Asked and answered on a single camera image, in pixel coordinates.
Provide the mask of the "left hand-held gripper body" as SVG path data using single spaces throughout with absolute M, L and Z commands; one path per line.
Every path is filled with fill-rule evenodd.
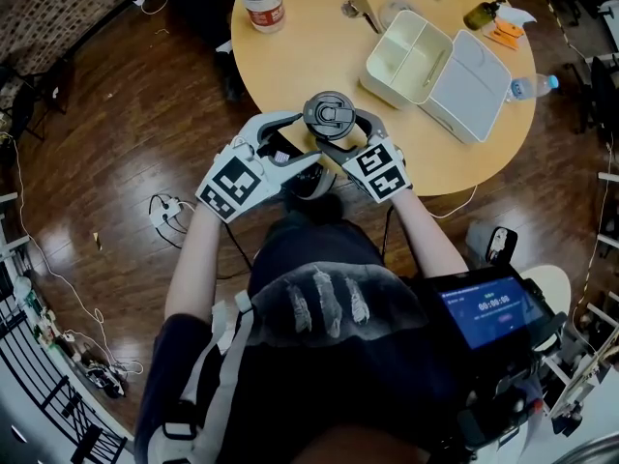
M 229 223 L 280 190 L 281 185 L 267 179 L 265 168 L 249 142 L 235 136 L 216 154 L 195 196 L 222 222 Z

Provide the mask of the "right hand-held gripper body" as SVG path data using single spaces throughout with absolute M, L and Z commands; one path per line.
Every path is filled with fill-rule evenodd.
M 343 170 L 376 203 L 412 188 L 403 157 L 390 137 L 372 136 L 365 148 L 343 164 Z

